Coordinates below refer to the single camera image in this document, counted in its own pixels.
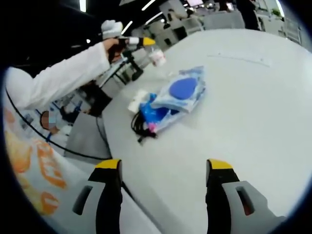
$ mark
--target plastic bag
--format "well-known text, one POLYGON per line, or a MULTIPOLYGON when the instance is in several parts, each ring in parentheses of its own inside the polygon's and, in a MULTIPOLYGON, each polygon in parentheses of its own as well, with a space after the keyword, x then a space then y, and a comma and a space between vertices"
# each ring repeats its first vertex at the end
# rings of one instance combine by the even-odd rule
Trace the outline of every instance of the plastic bag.
POLYGON ((151 103, 156 99, 156 97, 156 94, 150 94, 150 99, 146 103, 141 103, 139 107, 144 116, 145 122, 152 133, 159 132, 182 116, 186 115, 184 112, 171 110, 165 107, 152 108, 151 103))
POLYGON ((205 89, 203 66, 183 70, 160 90, 151 107, 189 113, 196 106, 205 89))

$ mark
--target desk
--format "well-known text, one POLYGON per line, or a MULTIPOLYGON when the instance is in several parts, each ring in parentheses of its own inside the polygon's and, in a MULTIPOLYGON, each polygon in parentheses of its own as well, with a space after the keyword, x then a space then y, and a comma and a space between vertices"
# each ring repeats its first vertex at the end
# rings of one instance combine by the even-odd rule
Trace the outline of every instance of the desk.
POLYGON ((311 178, 312 55, 245 29, 197 32, 165 55, 172 72, 205 66, 207 92, 192 113, 137 143, 127 106, 139 88, 165 82, 151 65, 103 112, 112 156, 122 159, 135 200, 163 234, 206 233, 205 163, 216 158, 257 188, 275 215, 288 215, 311 178))

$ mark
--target chair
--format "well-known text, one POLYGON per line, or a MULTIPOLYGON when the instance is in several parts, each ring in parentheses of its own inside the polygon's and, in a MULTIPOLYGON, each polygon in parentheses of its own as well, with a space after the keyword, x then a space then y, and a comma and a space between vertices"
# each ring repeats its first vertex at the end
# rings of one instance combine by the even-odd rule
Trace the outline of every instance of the chair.
POLYGON ((203 19, 205 30, 222 28, 245 28, 243 17, 239 11, 214 12, 203 19))
POLYGON ((301 45, 301 33, 298 23, 285 18, 284 31, 289 40, 301 45))
POLYGON ((204 28, 199 22, 199 20, 195 18, 184 19, 182 20, 182 24, 185 28, 187 35, 193 34, 198 31, 204 31, 204 28))

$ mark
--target yellow nozzle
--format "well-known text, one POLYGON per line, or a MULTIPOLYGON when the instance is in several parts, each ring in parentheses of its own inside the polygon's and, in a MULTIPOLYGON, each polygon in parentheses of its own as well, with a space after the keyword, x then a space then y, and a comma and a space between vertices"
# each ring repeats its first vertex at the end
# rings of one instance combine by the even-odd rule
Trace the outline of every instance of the yellow nozzle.
POLYGON ((156 42, 153 39, 147 38, 147 37, 143 38, 143 46, 154 45, 154 44, 156 44, 156 42))

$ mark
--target sleeve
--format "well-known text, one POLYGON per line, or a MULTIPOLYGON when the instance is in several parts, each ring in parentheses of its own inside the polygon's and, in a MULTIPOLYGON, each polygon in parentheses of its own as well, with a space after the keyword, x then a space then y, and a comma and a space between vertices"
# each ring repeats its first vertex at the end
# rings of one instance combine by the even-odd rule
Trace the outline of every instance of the sleeve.
POLYGON ((34 79, 9 69, 6 88, 15 106, 36 109, 61 98, 110 68, 102 42, 41 71, 34 79))

